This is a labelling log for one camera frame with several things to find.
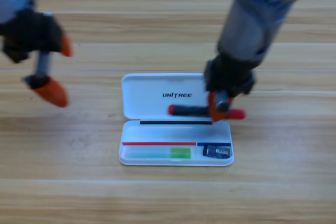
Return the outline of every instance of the gray robot arm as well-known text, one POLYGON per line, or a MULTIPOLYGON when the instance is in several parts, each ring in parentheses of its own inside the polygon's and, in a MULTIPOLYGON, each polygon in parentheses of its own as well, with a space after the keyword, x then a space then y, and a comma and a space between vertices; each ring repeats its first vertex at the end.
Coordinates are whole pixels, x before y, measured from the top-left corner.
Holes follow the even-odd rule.
POLYGON ((217 43, 217 57, 205 69, 208 91, 230 97, 251 90, 251 70, 261 64, 297 0, 234 0, 217 43))

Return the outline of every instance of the white case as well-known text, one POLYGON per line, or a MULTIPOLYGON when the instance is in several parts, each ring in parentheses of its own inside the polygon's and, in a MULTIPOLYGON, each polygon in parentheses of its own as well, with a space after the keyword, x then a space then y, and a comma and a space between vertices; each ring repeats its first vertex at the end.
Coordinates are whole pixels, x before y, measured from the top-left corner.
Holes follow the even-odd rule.
POLYGON ((168 114, 171 104, 207 106, 201 73, 128 74, 121 86, 124 115, 132 119, 122 130, 122 164, 227 166, 233 162, 230 127, 225 121, 168 114), (206 144, 229 147, 229 158, 204 156, 206 144))

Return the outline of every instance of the orange fingertip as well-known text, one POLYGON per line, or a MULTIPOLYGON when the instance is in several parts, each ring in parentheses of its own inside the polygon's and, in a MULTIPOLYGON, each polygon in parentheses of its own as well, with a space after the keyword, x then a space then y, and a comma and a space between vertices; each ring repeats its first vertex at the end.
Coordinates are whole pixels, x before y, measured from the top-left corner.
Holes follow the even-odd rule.
POLYGON ((45 101, 58 107, 64 108, 69 104, 67 91, 54 79, 50 79, 43 87, 32 90, 45 101))
POLYGON ((62 36, 62 51, 60 53, 67 57, 72 56, 71 43, 66 35, 62 36))

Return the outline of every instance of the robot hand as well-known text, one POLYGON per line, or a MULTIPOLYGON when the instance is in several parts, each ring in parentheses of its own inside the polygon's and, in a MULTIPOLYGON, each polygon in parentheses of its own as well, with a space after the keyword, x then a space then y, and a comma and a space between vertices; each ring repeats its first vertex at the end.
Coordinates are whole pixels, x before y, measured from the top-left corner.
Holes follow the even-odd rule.
POLYGON ((68 105, 66 90, 48 75, 50 52, 71 56, 70 42, 57 21, 35 11, 34 0, 0 0, 0 35, 3 52, 14 62, 39 51, 36 69, 24 82, 42 99, 59 107, 68 105))
POLYGON ((3 52, 14 62, 29 58, 35 50, 59 52, 71 56, 70 43, 61 26, 51 15, 20 10, 16 17, 0 25, 4 37, 3 52))

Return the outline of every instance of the wooden table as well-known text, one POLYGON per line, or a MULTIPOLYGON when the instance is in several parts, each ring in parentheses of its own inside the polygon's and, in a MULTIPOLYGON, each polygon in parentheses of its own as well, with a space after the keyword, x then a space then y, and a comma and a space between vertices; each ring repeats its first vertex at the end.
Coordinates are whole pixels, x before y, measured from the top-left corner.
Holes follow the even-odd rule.
POLYGON ((127 167, 118 161, 120 80, 201 72, 232 0, 38 0, 75 56, 52 75, 53 107, 0 58, 0 223, 336 223, 336 1, 300 0, 230 122, 229 167, 127 167))

